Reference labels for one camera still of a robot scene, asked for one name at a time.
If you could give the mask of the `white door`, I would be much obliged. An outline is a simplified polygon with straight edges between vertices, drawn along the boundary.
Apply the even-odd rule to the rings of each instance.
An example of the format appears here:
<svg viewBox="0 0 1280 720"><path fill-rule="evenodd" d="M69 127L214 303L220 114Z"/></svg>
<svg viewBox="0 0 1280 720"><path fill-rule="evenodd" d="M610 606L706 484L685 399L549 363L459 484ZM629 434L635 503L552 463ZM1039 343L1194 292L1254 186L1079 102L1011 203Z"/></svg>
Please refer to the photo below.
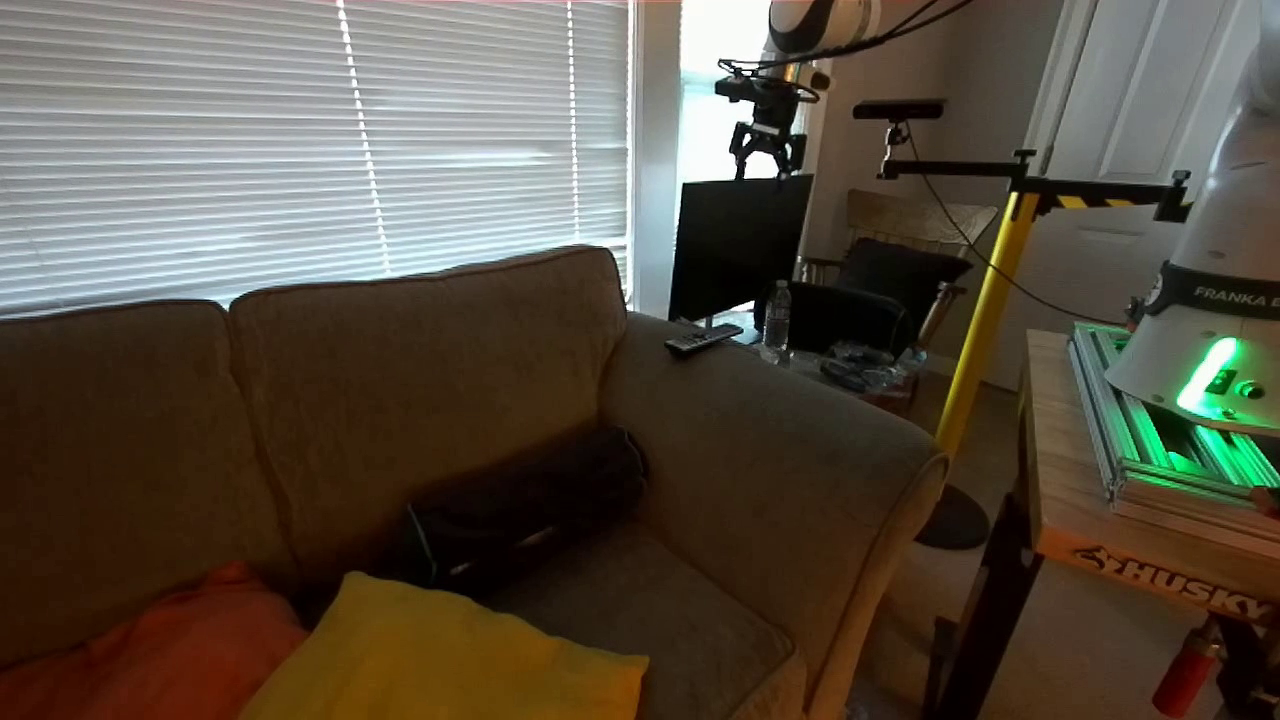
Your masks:
<svg viewBox="0 0 1280 720"><path fill-rule="evenodd" d="M1258 38L1260 0L1078 0L1046 73L1036 145L1053 179L1162 184L1194 197ZM1030 329L1078 314L1119 320L1147 293L1181 229L1149 208L1056 209L1037 220L1018 268L991 384L1015 389Z"/></svg>

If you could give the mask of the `beige fabric sofa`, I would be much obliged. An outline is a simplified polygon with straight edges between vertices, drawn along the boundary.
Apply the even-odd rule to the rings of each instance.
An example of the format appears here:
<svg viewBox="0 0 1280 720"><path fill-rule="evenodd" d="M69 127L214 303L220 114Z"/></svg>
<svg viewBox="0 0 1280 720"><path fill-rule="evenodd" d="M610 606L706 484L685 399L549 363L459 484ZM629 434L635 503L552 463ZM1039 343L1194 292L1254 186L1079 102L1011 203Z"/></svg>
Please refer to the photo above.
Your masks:
<svg viewBox="0 0 1280 720"><path fill-rule="evenodd" d="M621 427L634 515L465 597L646 656L640 720L840 717L947 459L744 346L672 357L684 333L589 247L3 320L0 671L229 562L310 635L347 574L399 582L407 503Z"/></svg>

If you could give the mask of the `yellow cushion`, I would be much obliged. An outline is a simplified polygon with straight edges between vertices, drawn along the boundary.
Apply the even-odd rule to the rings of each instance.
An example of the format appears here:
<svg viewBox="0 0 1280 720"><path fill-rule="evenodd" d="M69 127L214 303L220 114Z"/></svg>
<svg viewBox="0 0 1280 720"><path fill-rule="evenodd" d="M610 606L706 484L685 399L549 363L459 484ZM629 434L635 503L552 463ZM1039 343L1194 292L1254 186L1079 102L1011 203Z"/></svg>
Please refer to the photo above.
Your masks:
<svg viewBox="0 0 1280 720"><path fill-rule="evenodd" d="M352 571L239 720L636 720L649 664Z"/></svg>

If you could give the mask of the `grey remote control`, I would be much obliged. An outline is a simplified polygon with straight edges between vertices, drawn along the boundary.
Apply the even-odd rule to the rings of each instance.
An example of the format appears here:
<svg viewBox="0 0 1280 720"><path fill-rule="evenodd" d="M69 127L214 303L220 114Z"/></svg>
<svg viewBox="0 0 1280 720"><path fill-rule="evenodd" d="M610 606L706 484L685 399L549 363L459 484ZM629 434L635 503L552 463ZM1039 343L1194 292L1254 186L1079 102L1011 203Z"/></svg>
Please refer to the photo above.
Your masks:
<svg viewBox="0 0 1280 720"><path fill-rule="evenodd" d="M709 325L664 341L672 357L691 357L744 334L735 324Z"/></svg>

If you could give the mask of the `orange cushion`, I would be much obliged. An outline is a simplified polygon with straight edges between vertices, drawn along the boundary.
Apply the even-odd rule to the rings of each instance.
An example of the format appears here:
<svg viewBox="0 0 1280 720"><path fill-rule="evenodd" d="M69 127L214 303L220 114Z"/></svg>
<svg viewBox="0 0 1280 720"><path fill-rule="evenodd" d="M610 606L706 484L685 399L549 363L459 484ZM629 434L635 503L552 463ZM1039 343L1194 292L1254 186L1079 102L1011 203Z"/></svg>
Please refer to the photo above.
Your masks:
<svg viewBox="0 0 1280 720"><path fill-rule="evenodd" d="M246 562L73 648L0 671L0 720L237 720L307 639Z"/></svg>

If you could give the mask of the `clear plastic bag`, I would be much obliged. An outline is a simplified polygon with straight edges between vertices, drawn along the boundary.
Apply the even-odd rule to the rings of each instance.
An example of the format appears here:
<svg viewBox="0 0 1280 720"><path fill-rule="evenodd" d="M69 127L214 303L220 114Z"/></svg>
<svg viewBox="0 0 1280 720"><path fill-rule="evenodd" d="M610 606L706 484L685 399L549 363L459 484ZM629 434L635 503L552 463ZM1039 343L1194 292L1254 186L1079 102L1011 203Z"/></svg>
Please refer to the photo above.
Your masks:
<svg viewBox="0 0 1280 720"><path fill-rule="evenodd" d="M901 354L854 342L836 343L818 364L819 373L856 395L906 398L914 396L919 375L929 359L918 346Z"/></svg>

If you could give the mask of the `white window blinds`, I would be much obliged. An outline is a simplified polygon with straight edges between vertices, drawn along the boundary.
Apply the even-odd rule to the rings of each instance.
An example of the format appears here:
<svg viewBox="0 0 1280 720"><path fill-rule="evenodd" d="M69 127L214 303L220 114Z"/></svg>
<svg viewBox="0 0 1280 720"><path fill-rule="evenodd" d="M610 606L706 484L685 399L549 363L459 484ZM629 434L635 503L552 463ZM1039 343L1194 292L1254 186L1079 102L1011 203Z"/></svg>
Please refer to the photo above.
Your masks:
<svg viewBox="0 0 1280 720"><path fill-rule="evenodd" d="M0 318L632 247L636 0L0 0Z"/></svg>

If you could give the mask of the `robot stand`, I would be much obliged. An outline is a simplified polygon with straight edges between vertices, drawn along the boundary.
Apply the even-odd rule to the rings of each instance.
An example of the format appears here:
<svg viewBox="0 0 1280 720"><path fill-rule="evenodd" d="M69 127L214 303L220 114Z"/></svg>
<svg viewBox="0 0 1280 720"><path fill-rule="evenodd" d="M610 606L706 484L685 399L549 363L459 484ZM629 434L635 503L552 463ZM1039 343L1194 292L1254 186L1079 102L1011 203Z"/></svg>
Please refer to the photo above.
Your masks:
<svg viewBox="0 0 1280 720"><path fill-rule="evenodd" d="M957 621L936 624L927 720L977 720L1048 562L1204 611L1224 632L1228 708L1280 691L1280 559L1125 518L1105 501L1065 334L1029 331L1018 473Z"/></svg>

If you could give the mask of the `clear plastic water bottle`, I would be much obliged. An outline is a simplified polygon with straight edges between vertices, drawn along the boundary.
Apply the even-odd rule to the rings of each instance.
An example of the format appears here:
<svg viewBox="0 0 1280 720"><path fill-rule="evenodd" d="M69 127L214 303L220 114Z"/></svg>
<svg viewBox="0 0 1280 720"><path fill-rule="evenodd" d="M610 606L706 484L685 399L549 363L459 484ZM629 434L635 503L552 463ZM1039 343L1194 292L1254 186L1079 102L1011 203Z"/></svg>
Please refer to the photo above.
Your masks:
<svg viewBox="0 0 1280 720"><path fill-rule="evenodd" d="M762 356L773 365L788 363L792 295L787 281L777 281L765 305Z"/></svg>

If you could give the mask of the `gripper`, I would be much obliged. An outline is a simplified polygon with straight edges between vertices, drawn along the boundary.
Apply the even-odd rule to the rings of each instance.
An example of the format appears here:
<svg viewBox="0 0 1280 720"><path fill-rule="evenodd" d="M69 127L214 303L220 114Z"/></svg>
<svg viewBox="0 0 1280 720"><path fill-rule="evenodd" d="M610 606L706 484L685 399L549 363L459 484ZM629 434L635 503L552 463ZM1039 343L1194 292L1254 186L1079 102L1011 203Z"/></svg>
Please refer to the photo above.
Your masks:
<svg viewBox="0 0 1280 720"><path fill-rule="evenodd" d="M750 156L767 141L774 142L776 178L785 181L803 169L808 135L794 135L800 101L796 97L758 97L750 101L751 119L739 122L730 141L735 181L744 181Z"/></svg>

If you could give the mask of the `wooden chair with black cushion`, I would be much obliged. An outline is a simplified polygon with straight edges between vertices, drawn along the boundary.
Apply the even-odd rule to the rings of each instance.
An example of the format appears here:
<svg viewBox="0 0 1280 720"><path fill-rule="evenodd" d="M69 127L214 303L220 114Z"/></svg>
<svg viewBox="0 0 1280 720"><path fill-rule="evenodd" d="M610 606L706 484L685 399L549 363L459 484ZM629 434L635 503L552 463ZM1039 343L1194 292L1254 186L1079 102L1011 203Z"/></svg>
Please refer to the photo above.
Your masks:
<svg viewBox="0 0 1280 720"><path fill-rule="evenodd" d="M957 232L975 241L998 217L991 205L850 190L844 256L797 261L797 279L790 283L790 357L780 366L905 414L916 391L906 398L856 395L826 379L818 364L840 342L892 355L909 346L928 352L950 307L965 293L960 281L977 259Z"/></svg>

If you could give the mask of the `bright window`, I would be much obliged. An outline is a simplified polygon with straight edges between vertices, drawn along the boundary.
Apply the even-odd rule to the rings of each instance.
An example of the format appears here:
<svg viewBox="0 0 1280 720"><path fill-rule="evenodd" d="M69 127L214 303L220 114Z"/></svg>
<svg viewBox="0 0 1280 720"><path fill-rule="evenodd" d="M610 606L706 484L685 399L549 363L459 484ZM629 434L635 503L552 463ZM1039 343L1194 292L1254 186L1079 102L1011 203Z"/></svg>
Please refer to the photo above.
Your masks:
<svg viewBox="0 0 1280 720"><path fill-rule="evenodd" d="M731 181L730 141L753 105L716 95L721 59L758 60L768 40L771 0L682 0L680 12L680 183Z"/></svg>

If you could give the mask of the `black flat screen television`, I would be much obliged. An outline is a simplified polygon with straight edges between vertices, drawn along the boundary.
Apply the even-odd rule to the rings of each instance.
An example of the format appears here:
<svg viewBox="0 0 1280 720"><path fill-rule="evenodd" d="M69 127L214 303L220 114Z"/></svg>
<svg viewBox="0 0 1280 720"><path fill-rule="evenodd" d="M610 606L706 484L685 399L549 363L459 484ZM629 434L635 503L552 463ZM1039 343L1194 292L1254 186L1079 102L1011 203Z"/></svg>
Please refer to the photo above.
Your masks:
<svg viewBox="0 0 1280 720"><path fill-rule="evenodd" d="M813 181L804 174L684 184L668 320L705 320L791 279Z"/></svg>

